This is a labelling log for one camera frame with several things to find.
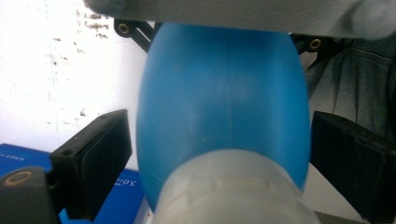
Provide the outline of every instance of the blue rubber bulb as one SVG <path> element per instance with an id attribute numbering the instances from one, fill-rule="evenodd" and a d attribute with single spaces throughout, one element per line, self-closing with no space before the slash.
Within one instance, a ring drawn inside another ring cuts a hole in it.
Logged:
<path id="1" fill-rule="evenodd" d="M 308 100 L 287 34 L 164 24 L 148 53 L 136 125 L 139 171 L 153 210 L 180 164 L 224 148 L 258 152 L 304 186 Z"/>

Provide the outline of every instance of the dark gray cloth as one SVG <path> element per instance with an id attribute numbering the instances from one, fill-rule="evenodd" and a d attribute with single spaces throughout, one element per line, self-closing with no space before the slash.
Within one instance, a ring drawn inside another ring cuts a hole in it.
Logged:
<path id="1" fill-rule="evenodd" d="M 396 35 L 340 44 L 342 52 L 305 72 L 311 116 L 334 113 L 394 142 L 388 106 L 396 85 Z"/>

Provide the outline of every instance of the white wall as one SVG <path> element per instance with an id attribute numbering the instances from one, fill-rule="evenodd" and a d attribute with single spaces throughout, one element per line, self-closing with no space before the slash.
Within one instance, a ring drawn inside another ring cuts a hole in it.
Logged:
<path id="1" fill-rule="evenodd" d="M 0 143 L 51 152 L 99 115 L 127 108 L 135 146 L 145 60 L 82 0 L 0 0 Z M 137 169 L 135 155 L 127 167 Z M 313 209 L 360 220 L 315 168 L 309 174 Z"/>

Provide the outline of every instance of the gray fabric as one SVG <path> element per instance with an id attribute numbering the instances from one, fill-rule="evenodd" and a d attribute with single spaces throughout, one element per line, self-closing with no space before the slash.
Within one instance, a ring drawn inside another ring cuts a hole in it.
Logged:
<path id="1" fill-rule="evenodd" d="M 396 35 L 340 43 L 341 53 L 305 72 L 311 116 L 334 113 L 394 142 L 388 104 L 396 85 Z"/>

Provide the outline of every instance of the blue box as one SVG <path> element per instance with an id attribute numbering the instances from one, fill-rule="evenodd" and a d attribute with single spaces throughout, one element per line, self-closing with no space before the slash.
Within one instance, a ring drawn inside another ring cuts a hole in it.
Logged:
<path id="1" fill-rule="evenodd" d="M 25 166 L 41 166 L 46 172 L 49 171 L 49 153 L 8 144 L 0 145 L 0 176 Z M 139 173 L 125 169 L 107 195 L 94 222 L 69 220 L 65 210 L 61 212 L 60 219 L 62 224 L 141 224 L 146 221 L 148 211 L 149 205 L 144 198 Z"/>

